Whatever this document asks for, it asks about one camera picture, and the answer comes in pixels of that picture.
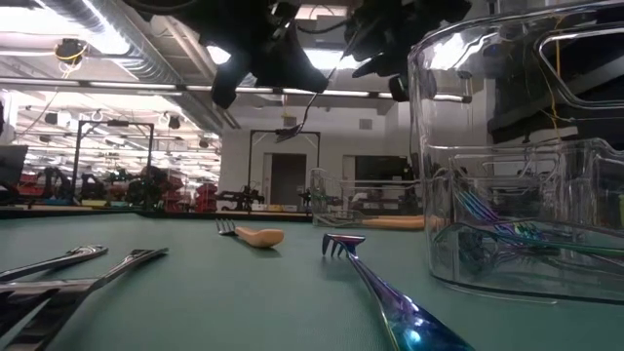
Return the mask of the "clear plastic container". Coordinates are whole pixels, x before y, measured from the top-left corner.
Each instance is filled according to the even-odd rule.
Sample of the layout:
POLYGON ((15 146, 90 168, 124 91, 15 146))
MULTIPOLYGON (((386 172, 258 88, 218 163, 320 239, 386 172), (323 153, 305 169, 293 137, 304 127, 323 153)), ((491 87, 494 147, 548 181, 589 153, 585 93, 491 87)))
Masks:
POLYGON ((339 210, 369 217, 424 215, 422 186, 417 180, 337 179, 323 169, 313 169, 310 176, 312 215, 339 210))
POLYGON ((470 191, 502 220, 563 220, 568 207, 565 187, 578 175, 577 161, 557 151, 464 153, 448 159, 454 218, 477 220, 456 198, 470 191))
POLYGON ((454 218, 449 158, 557 151, 577 161, 564 222, 624 232, 624 0, 586 0, 481 19, 409 54, 410 112, 427 220, 429 270, 489 293, 624 305, 624 257, 434 237, 454 218), (471 96, 470 103, 433 100, 471 96))

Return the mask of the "long ceiling light tube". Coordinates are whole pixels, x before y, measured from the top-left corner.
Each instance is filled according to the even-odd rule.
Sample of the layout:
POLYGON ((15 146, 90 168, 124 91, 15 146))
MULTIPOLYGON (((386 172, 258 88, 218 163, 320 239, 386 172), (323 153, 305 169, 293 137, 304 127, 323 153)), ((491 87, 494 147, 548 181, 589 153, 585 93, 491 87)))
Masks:
MULTIPOLYGON (((158 96, 181 96, 182 93, 191 92, 212 92, 213 87, 210 85, 184 85, 184 84, 154 84, 154 83, 137 83, 137 82, 111 82, 111 81, 88 81, 88 80, 70 80, 70 79, 43 79, 43 78, 27 78, 27 77, 8 77, 0 76, 0 86, 16 87, 26 89, 26 87, 34 90, 50 90, 65 89, 68 91, 75 90, 107 90, 107 91, 129 91, 139 95, 158 95, 158 96)), ((298 90, 298 89, 282 89, 282 88, 255 88, 255 87, 237 87, 236 94, 248 95, 290 95, 290 96, 312 96, 314 93, 298 90)), ((373 91, 346 91, 346 90, 325 90, 319 93, 319 96, 332 98, 376 98, 376 99, 392 99, 390 93, 373 92, 373 91)), ((451 94, 436 94, 433 100, 453 101, 460 103, 470 103, 471 96, 460 96, 451 94)))

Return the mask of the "dark computer monitor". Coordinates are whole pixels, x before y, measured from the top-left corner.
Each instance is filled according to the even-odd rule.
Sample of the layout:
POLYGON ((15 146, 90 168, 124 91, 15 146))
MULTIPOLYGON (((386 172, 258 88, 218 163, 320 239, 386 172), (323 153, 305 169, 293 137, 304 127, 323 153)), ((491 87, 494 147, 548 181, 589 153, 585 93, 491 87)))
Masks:
POLYGON ((27 145, 0 145, 0 181, 16 185, 20 181, 27 145))

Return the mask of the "black aluminium table frame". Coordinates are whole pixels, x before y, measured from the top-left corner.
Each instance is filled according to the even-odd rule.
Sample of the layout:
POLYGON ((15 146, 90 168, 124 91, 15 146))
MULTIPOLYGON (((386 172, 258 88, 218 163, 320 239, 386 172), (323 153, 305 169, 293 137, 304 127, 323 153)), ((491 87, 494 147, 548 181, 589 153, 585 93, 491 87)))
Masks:
POLYGON ((0 220, 8 219, 25 219, 25 218, 43 218, 43 217, 70 217, 70 216, 87 216, 87 215, 140 215, 147 218, 157 219, 233 219, 233 220, 249 220, 249 221, 284 221, 284 222, 303 222, 311 223, 312 216, 306 214, 294 213, 166 213, 166 212, 150 212, 150 211, 126 211, 126 210, 80 210, 77 207, 70 210, 61 207, 44 208, 43 210, 21 209, 11 207, 0 207, 0 220))

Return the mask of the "small black metal fork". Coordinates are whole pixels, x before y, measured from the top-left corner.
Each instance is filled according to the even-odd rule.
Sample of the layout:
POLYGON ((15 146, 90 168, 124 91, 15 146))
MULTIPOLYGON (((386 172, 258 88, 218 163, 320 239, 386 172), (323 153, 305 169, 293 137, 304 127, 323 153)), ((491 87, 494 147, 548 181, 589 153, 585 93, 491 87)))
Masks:
POLYGON ((275 135, 276 135, 276 139, 275 142, 276 143, 281 143, 284 142, 288 139, 297 137, 303 130, 303 127, 305 126, 307 119, 308 119, 308 114, 309 114, 309 110, 313 104, 313 102, 316 100, 317 96, 319 95, 319 93, 315 93, 313 95, 313 97, 308 101, 306 108, 304 110, 304 115, 303 115, 303 119, 302 122, 290 127, 290 128, 284 128, 284 129, 277 129, 275 130, 275 135))

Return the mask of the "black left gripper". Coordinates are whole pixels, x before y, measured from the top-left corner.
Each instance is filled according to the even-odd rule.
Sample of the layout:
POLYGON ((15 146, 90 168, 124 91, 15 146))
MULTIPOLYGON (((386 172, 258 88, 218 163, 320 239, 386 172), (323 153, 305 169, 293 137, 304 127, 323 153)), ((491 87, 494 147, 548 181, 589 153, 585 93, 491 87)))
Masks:
POLYGON ((213 102, 227 109, 236 88, 253 62, 256 85, 322 93, 329 84, 303 51, 295 17, 301 4, 290 0, 196 0, 200 41, 232 54, 218 66, 212 87, 213 102))

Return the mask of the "green table mat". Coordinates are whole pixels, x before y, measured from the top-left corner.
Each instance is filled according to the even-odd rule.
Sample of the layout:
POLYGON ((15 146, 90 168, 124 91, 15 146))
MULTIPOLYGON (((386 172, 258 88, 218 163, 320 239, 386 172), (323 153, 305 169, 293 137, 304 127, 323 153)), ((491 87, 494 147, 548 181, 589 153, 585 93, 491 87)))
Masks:
MULTIPOLYGON (((323 254, 324 232, 284 223, 272 251, 222 237, 210 220, 137 214, 0 221, 0 270, 100 244, 61 270, 91 278, 134 249, 167 254, 93 293, 52 343, 63 351, 392 351, 351 264, 323 254)), ((363 261, 478 351, 624 351, 624 306, 490 297, 428 272, 426 239, 372 230, 363 261)))

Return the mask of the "red storage bins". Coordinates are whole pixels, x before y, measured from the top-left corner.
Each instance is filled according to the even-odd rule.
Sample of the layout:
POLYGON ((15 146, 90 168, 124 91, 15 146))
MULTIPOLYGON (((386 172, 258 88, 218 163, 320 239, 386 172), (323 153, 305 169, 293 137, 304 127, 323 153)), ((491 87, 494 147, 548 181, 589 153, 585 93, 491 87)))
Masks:
POLYGON ((217 187, 211 182, 196 182, 170 176, 159 203, 167 213, 215 213, 217 187))

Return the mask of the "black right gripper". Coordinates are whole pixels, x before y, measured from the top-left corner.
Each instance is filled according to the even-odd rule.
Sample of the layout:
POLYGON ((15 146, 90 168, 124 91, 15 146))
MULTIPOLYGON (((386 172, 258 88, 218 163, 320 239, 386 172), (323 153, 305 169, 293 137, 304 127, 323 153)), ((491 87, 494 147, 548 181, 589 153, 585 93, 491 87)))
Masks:
POLYGON ((443 22, 463 20, 469 0, 363 0, 347 21, 346 54, 361 64, 353 78, 407 76, 411 47, 443 22))

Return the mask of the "black metal rig frame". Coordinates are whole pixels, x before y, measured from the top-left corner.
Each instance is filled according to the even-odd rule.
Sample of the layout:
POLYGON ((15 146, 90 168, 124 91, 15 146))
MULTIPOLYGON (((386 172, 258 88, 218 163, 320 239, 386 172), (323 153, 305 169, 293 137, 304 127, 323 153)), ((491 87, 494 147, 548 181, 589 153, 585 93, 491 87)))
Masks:
POLYGON ((92 129, 99 127, 100 125, 105 124, 108 128, 129 128, 129 127, 138 127, 141 131, 142 127, 146 127, 149 130, 148 136, 148 145, 147 145, 147 155, 145 156, 145 175, 142 177, 144 180, 144 185, 147 188, 150 188, 153 185, 153 178, 151 175, 152 171, 152 150, 153 150, 153 141, 154 141, 154 132, 155 125, 153 123, 140 123, 140 122, 131 122, 124 120, 108 120, 108 121, 87 121, 81 120, 78 122, 78 129, 76 135, 75 142, 75 152, 73 159, 73 170, 72 170, 72 180, 71 180, 71 194, 74 195, 76 193, 76 184, 77 184, 77 176, 79 171, 79 161, 80 161, 80 152, 82 148, 82 139, 88 136, 92 129))
POLYGON ((263 198, 254 210, 309 212, 309 172, 320 165, 321 134, 282 130, 251 130, 248 187, 263 198))

